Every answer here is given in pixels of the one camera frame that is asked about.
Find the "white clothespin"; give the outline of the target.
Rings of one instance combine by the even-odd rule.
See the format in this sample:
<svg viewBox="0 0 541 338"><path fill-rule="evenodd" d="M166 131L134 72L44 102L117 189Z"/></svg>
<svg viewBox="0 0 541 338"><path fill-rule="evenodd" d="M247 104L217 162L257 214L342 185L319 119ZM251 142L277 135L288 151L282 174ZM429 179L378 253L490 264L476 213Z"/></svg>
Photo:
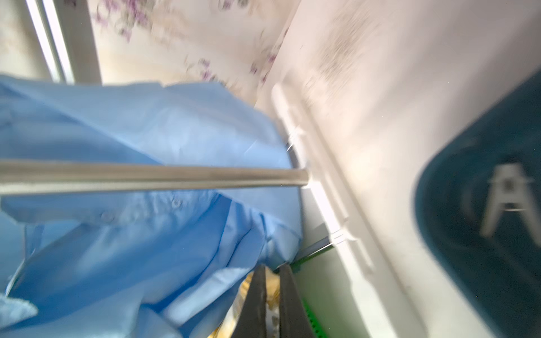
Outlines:
<svg viewBox="0 0 541 338"><path fill-rule="evenodd" d="M480 235L489 238L496 233L505 211L518 212L537 246L540 246L540 207L531 183L520 163L504 163L495 167L489 180L490 189L480 227Z"/></svg>

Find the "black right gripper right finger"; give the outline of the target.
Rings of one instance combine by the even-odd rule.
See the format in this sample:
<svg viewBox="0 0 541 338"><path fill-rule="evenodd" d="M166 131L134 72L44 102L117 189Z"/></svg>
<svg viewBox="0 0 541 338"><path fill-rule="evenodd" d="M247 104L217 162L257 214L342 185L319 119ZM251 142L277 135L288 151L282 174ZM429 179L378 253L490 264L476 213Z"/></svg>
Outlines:
<svg viewBox="0 0 541 338"><path fill-rule="evenodd" d="M315 337L290 265L279 268L280 277L280 337Z"/></svg>

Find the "light blue shirt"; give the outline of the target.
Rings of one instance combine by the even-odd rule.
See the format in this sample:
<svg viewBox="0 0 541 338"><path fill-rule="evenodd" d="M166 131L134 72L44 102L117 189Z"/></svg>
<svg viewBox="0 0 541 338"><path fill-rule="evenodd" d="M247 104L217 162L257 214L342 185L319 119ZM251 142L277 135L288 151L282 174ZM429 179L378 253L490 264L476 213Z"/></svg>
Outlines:
<svg viewBox="0 0 541 338"><path fill-rule="evenodd" d="M1 158L289 169L222 84L1 77ZM296 187L1 198L1 336L206 337L258 265L294 259Z"/></svg>

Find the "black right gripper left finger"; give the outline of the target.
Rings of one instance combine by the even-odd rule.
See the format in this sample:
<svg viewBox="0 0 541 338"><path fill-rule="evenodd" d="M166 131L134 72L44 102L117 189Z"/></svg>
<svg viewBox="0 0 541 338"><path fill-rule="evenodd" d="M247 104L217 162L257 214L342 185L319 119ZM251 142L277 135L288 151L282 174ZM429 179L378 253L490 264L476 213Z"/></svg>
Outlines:
<svg viewBox="0 0 541 338"><path fill-rule="evenodd" d="M266 332L266 272L258 266L252 276L247 297L242 307L232 338L265 338Z"/></svg>

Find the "yellow plaid shirt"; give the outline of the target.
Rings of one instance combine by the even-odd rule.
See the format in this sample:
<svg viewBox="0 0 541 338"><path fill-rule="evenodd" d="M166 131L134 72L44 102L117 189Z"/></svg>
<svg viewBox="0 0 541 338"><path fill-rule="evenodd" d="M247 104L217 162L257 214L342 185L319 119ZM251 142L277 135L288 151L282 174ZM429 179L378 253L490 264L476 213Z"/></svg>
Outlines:
<svg viewBox="0 0 541 338"><path fill-rule="evenodd" d="M248 304L248 294L252 284L254 271L249 273L242 281L238 292L228 309L221 324L209 335L209 337L232 337L235 329L241 322L243 314L249 310L257 309L257 306ZM280 277L268 267L265 267L266 298L263 308L265 328L267 337L280 336Z"/></svg>

